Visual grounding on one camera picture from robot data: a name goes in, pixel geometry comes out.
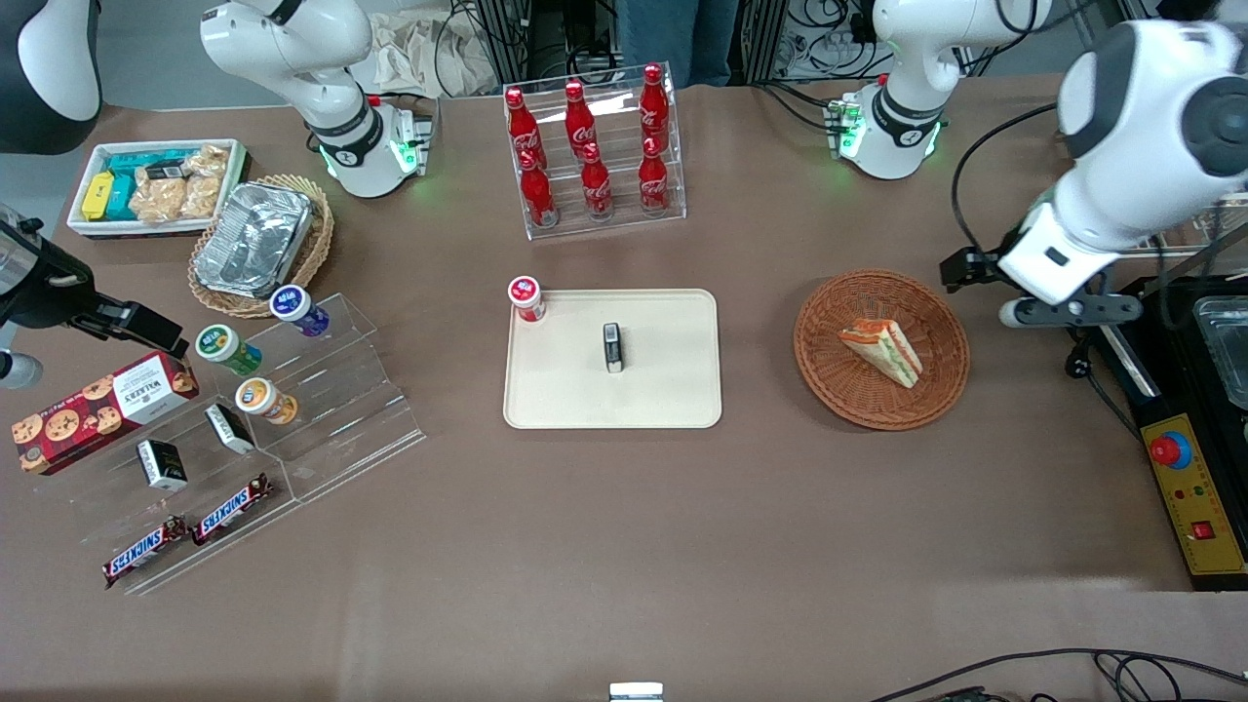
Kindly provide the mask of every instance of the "yellow control panel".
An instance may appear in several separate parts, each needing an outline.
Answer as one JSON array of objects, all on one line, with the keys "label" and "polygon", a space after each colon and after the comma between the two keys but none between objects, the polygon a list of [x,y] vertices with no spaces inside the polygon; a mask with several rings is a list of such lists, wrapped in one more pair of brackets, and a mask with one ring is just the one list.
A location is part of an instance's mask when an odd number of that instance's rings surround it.
[{"label": "yellow control panel", "polygon": [[1187,413],[1139,430],[1192,575],[1248,572]]}]

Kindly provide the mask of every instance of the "foil container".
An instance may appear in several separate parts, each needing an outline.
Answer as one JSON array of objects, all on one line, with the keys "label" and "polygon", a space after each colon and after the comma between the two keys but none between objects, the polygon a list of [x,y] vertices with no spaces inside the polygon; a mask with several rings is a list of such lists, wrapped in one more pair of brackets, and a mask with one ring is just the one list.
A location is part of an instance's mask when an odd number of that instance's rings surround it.
[{"label": "foil container", "polygon": [[216,231],[193,260],[203,287],[267,299],[290,274],[312,227],[312,200],[286,187],[243,182],[221,210]]}]

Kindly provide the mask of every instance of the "teal package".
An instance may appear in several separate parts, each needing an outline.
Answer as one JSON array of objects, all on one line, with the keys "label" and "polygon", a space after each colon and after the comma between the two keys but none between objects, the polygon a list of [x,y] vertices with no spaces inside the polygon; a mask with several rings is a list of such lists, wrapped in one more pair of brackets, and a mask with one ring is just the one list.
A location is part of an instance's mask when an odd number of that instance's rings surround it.
[{"label": "teal package", "polygon": [[104,210],[106,220],[120,222],[137,219],[130,211],[130,197],[134,196],[136,187],[134,177],[119,172],[112,174],[112,192],[109,194],[109,205]]},{"label": "teal package", "polygon": [[134,177],[135,169],[150,166],[156,161],[168,159],[181,160],[192,154],[198,154],[198,149],[166,149],[165,151],[146,151],[142,154],[117,154],[109,157],[105,169],[112,171],[115,176],[127,175]]}]

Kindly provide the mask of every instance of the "brown tabletop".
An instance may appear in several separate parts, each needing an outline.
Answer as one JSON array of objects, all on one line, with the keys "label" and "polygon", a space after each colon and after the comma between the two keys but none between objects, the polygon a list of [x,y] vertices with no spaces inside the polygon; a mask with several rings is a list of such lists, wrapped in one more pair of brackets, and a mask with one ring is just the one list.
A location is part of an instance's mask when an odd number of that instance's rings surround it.
[{"label": "brown tabletop", "polygon": [[[326,187],[338,226],[313,292],[344,292],[377,322],[429,438],[147,597],[102,591],[104,556],[75,543],[67,508],[31,493],[55,478],[14,462],[0,471],[0,700],[570,701],[659,680],[674,702],[865,701],[1071,645],[1242,670],[1248,596],[1188,591],[1139,446],[1065,376],[1065,334],[996,321],[1006,287],[948,297],[971,377],[925,428],[839,420],[792,358],[794,319],[821,280],[879,266],[938,285],[963,245],[957,157],[1056,84],[963,81],[938,150],[899,182],[834,162],[758,91],[685,90],[689,219],[535,245],[497,100],[444,105],[428,177],[374,201],[331,181],[293,110],[110,110],[95,141],[236,137],[253,175]],[[1038,117],[972,161],[966,210],[985,240],[1060,172],[1053,129]],[[87,242],[60,227],[56,241],[110,295],[191,332],[225,320],[186,286],[191,239]],[[711,291],[719,425],[509,428],[503,287],[525,272],[552,289]],[[67,330],[22,331],[16,349],[47,377],[2,396],[5,423],[141,353]],[[1107,692],[1082,658],[967,680]]]}]

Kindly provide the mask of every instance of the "coca-cola bottle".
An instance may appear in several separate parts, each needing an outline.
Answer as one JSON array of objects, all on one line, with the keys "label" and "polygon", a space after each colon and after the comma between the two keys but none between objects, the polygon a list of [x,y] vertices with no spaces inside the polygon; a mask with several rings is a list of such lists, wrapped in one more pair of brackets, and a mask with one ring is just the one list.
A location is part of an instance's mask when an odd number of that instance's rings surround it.
[{"label": "coca-cola bottle", "polygon": [[559,210],[550,195],[550,179],[538,167],[538,157],[525,149],[517,159],[520,161],[520,192],[524,194],[533,226],[547,229],[559,224]]},{"label": "coca-cola bottle", "polygon": [[615,214],[612,202],[612,174],[603,165],[603,155],[598,145],[590,141],[585,145],[585,165],[580,169],[580,186],[585,191],[585,207],[589,219],[605,222]]},{"label": "coca-cola bottle", "polygon": [[528,149],[537,156],[538,166],[545,170],[545,149],[542,147],[538,121],[524,106],[524,92],[519,87],[508,87],[503,99],[507,101],[507,132],[512,135],[512,147],[517,154]]},{"label": "coca-cola bottle", "polygon": [[568,142],[572,145],[572,155],[577,161],[585,162],[585,145],[598,141],[598,132],[594,131],[594,114],[585,105],[585,86],[577,79],[568,81],[564,87],[568,96],[568,117],[563,125],[568,129]]},{"label": "coca-cola bottle", "polygon": [[648,217],[661,217],[668,211],[668,165],[659,157],[663,149],[654,137],[641,140],[641,167],[638,179],[641,181],[641,212]]},{"label": "coca-cola bottle", "polygon": [[659,151],[668,150],[668,94],[663,90],[663,66],[646,64],[645,86],[641,89],[641,137],[659,142]]}]

